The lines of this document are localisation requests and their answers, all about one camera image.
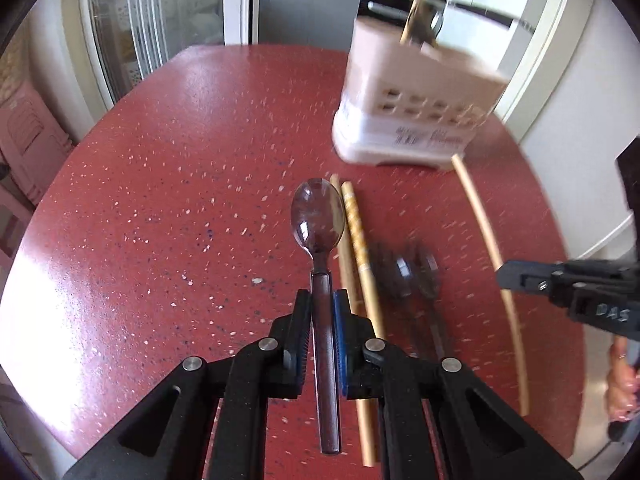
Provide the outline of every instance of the table surface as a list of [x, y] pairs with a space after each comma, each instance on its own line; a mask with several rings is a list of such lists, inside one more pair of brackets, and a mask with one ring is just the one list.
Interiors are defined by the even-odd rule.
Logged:
[[[457, 176], [341, 161], [331, 125], [345, 67], [346, 54], [307, 47], [190, 48], [119, 101], [69, 157], [9, 275], [0, 363], [73, 455], [181, 359], [229, 357], [290, 311], [310, 268], [290, 231], [292, 192], [331, 173], [354, 182], [370, 240], [401, 248], [411, 237], [433, 250], [456, 356], [517, 408], [507, 317]], [[540, 186], [497, 120], [467, 161], [505, 259], [564, 259]], [[517, 296], [516, 307], [527, 420], [568, 456], [582, 329], [542, 298]], [[402, 342], [402, 327], [386, 319], [389, 338]], [[337, 457], [320, 455], [315, 414], [313, 381], [300, 400], [271, 403], [268, 476], [377, 478], [361, 466], [353, 403], [342, 406]]]

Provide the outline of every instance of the finger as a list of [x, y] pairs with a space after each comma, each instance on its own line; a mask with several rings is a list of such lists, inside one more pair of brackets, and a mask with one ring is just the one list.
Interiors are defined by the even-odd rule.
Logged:
[[613, 345], [611, 347], [614, 349], [616, 358], [622, 359], [626, 357], [626, 337], [619, 335], [614, 336]]
[[638, 406], [634, 394], [627, 393], [616, 386], [612, 386], [607, 390], [606, 401], [609, 413], [617, 410], [628, 413], [634, 411]]
[[638, 390], [636, 371], [624, 359], [618, 359], [611, 365], [610, 379], [613, 386], [634, 394]]
[[628, 412], [625, 410], [612, 410], [608, 411], [609, 420], [611, 422], [628, 422], [631, 420]]

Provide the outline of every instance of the spoon handle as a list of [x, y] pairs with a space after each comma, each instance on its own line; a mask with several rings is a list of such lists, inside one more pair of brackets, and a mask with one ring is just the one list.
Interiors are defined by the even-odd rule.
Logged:
[[424, 313], [426, 314], [427, 322], [429, 323], [429, 330], [431, 332], [431, 337], [433, 338], [433, 344], [436, 349], [438, 361], [441, 361], [446, 357], [452, 357], [454, 355], [453, 346], [451, 344], [449, 334], [447, 333], [447, 325], [436, 309], [433, 300], [426, 300]]
[[316, 376], [316, 405], [320, 451], [340, 453], [340, 415], [338, 413], [338, 379], [335, 362], [334, 314], [331, 274], [311, 274], [313, 310], [311, 323], [314, 332], [314, 370]]

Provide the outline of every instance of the wooden chopstick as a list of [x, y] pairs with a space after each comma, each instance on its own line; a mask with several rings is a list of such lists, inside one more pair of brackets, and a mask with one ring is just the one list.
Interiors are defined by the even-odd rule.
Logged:
[[[342, 198], [342, 188], [340, 187], [340, 177], [337, 174], [332, 174], [331, 184], [335, 187], [336, 191]], [[349, 297], [349, 306], [351, 307], [351, 313], [360, 316], [363, 314], [360, 311], [362, 302], [360, 301], [360, 295], [358, 293], [358, 276], [353, 269], [353, 253], [351, 253], [351, 235], [349, 233], [349, 226], [347, 225], [342, 234], [342, 238], [338, 242], [338, 261], [340, 263], [340, 284], [342, 288], [347, 289], [347, 295]]]
[[356, 202], [356, 196], [353, 192], [351, 182], [342, 184], [342, 197], [344, 199], [344, 209], [347, 214], [351, 244], [353, 245], [353, 254], [356, 258], [356, 266], [358, 267], [358, 275], [360, 276], [360, 286], [362, 288], [362, 297], [364, 298], [367, 317], [373, 325], [373, 332], [375, 332], [376, 337], [385, 339], [385, 325], [382, 319], [382, 312], [380, 311], [380, 300], [378, 299], [376, 280], [373, 277], [373, 272], [369, 264], [369, 251], [362, 229], [358, 203]]
[[[465, 190], [466, 197], [474, 210], [476, 221], [480, 226], [482, 238], [484, 238], [484, 244], [486, 245], [489, 253], [489, 259], [491, 260], [494, 270], [498, 270], [504, 261], [500, 254], [498, 247], [498, 241], [495, 238], [494, 230], [489, 222], [489, 217], [484, 210], [482, 200], [478, 195], [478, 190], [471, 180], [471, 176], [466, 168], [462, 158], [455, 154], [451, 157], [453, 167], [458, 174], [460, 183]], [[507, 320], [509, 321], [509, 328], [511, 330], [511, 341], [513, 342], [513, 353], [516, 359], [516, 374], [518, 376], [518, 398], [520, 401], [520, 416], [529, 415], [529, 380], [527, 378], [527, 361], [524, 353], [524, 343], [522, 342], [522, 333], [520, 332], [520, 322], [518, 321], [518, 313], [516, 311], [515, 302], [513, 301], [513, 294], [510, 290], [501, 290], [500, 296], [504, 303], [504, 308], [507, 312]]]
[[[342, 197], [340, 177], [333, 174], [331, 184]], [[349, 306], [352, 314], [361, 314], [362, 302], [358, 297], [358, 276], [353, 270], [353, 257], [351, 256], [351, 235], [349, 227], [345, 227], [342, 238], [338, 242], [338, 262], [340, 263], [340, 284], [347, 289]], [[356, 414], [358, 415], [358, 429], [360, 431], [360, 451], [362, 453], [362, 465], [373, 467], [378, 461], [376, 453], [376, 428], [375, 428], [375, 399], [356, 399]]]

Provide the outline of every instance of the pink chair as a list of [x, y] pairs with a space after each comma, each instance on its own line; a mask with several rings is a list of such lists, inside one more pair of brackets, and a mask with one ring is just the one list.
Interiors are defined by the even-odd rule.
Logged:
[[17, 228], [17, 221], [21, 221], [25, 226], [31, 221], [31, 211], [23, 206], [20, 201], [13, 196], [4, 186], [0, 184], [0, 205], [4, 205], [12, 214], [9, 222], [0, 234], [0, 266], [6, 270], [11, 269], [17, 248], [10, 247], [10, 240]]
[[12, 179], [34, 205], [72, 149], [71, 139], [28, 81], [0, 107], [0, 152]]

